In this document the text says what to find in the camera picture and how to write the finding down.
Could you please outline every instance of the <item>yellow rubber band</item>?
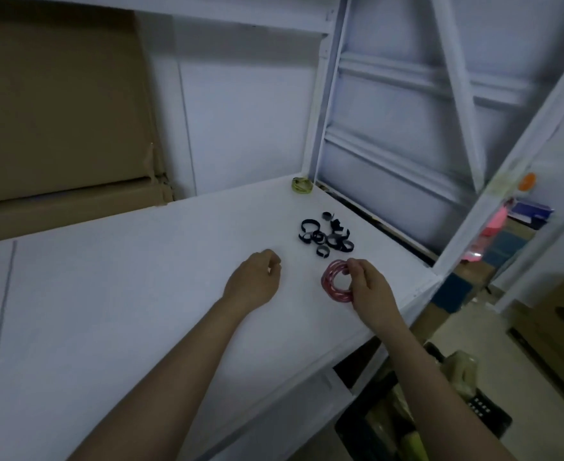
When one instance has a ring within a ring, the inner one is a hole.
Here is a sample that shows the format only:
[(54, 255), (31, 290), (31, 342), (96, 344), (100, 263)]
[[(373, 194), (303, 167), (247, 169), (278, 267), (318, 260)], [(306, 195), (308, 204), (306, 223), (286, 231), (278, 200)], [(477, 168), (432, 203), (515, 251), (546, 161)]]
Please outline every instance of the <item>yellow rubber band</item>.
[(294, 177), (292, 179), (292, 189), (299, 194), (309, 194), (312, 192), (314, 184), (306, 177)]

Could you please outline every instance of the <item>tiled floor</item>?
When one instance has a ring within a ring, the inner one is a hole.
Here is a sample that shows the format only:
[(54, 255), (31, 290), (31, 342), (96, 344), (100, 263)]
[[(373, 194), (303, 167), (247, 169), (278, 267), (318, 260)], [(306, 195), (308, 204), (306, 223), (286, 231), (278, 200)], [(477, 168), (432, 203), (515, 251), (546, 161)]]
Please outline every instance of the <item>tiled floor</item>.
[[(519, 461), (564, 460), (564, 399), (506, 335), (505, 320), (472, 302), (436, 332), (444, 355), (457, 349), (480, 360), (478, 386), (512, 417), (502, 442)], [(292, 461), (351, 461), (333, 427), (303, 446)]]

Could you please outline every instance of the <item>pink object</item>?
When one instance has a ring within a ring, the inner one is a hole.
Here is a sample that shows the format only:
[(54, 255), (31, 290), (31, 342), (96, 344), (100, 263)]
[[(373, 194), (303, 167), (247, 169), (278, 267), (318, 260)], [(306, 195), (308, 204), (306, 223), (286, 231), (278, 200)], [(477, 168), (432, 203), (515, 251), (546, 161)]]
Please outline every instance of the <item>pink object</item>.
[(463, 255), (462, 261), (478, 262), (481, 260), (487, 247), (493, 242), (495, 235), (504, 227), (507, 217), (508, 209), (505, 206), (500, 207), (491, 220), (489, 220), (489, 223), (486, 224), (485, 229)]

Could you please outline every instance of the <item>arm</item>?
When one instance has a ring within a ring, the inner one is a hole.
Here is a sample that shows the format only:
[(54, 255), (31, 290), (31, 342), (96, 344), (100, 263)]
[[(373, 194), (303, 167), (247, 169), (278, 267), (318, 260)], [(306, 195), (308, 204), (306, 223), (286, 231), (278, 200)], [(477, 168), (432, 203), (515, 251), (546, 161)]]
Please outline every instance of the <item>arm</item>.
[(173, 460), (233, 333), (278, 290), (279, 257), (267, 249), (235, 270), (222, 298), (94, 428), (70, 461)]
[(416, 341), (382, 274), (367, 261), (349, 259), (353, 305), (384, 343), (431, 461), (513, 461), (455, 393), (434, 360)]

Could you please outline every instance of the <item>lower shelf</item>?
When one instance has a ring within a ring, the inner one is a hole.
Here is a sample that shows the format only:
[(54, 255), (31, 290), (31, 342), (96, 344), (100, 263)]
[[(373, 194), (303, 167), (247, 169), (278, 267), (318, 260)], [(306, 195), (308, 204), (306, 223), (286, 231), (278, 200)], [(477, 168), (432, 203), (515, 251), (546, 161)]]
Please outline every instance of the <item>lower shelf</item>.
[(283, 461), (353, 401), (353, 395), (332, 369), (294, 389), (214, 461)]

